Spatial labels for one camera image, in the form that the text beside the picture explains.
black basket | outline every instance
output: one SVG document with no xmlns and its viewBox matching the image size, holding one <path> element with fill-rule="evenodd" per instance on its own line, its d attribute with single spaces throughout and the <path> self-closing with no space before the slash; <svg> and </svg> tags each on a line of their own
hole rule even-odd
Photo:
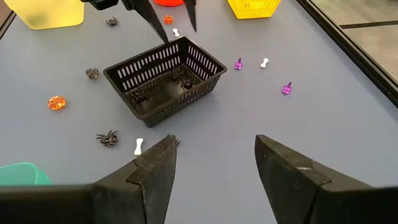
<svg viewBox="0 0 398 224">
<path fill-rule="evenodd" d="M 153 127 L 211 92 L 226 67 L 186 37 L 104 70 L 138 119 Z"/>
</svg>

yellow container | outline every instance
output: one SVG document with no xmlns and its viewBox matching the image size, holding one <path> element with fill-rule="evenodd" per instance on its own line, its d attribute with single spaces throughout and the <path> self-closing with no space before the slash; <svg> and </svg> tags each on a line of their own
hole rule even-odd
<svg viewBox="0 0 398 224">
<path fill-rule="evenodd" d="M 271 17 L 280 0 L 228 0 L 238 19 Z"/>
<path fill-rule="evenodd" d="M 75 26 L 84 19 L 80 0 L 4 0 L 31 29 Z"/>
</svg>

gray table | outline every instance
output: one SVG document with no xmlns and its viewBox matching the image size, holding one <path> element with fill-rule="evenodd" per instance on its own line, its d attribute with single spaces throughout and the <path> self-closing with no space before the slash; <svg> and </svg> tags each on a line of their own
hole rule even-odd
<svg viewBox="0 0 398 224">
<path fill-rule="evenodd" d="M 224 0 L 198 0 L 197 33 L 184 7 L 156 10 L 174 16 L 170 39 L 177 27 L 229 68 L 213 93 L 146 128 L 104 76 L 85 77 L 88 67 L 161 44 L 135 12 L 87 5 L 82 25 L 41 31 L 17 18 L 0 41 L 0 166 L 28 161 L 56 184 L 94 182 L 134 158 L 136 138 L 147 149 L 175 134 L 182 144 L 166 223 L 275 223 L 256 134 L 371 185 L 398 184 L 398 110 L 294 0 L 270 19 L 244 21 Z M 111 16 L 120 26 L 105 25 Z M 239 57 L 244 68 L 235 71 Z M 53 95 L 65 96 L 67 108 L 49 110 Z M 114 149 L 95 140 L 110 129 L 121 138 Z"/>
</svg>

orange object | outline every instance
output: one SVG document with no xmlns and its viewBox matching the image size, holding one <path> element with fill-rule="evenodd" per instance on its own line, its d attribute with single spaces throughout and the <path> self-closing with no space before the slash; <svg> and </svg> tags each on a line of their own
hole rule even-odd
<svg viewBox="0 0 398 224">
<path fill-rule="evenodd" d="M 166 24 L 172 24 L 173 23 L 173 17 L 170 15 L 164 16 L 164 23 Z"/>
<path fill-rule="evenodd" d="M 51 110 L 62 109 L 67 104 L 67 101 L 62 96 L 53 96 L 49 99 L 49 108 Z"/>
<path fill-rule="evenodd" d="M 155 0 L 155 3 L 160 5 L 160 6 L 179 6 L 181 4 L 184 4 L 183 0 Z"/>
</svg>

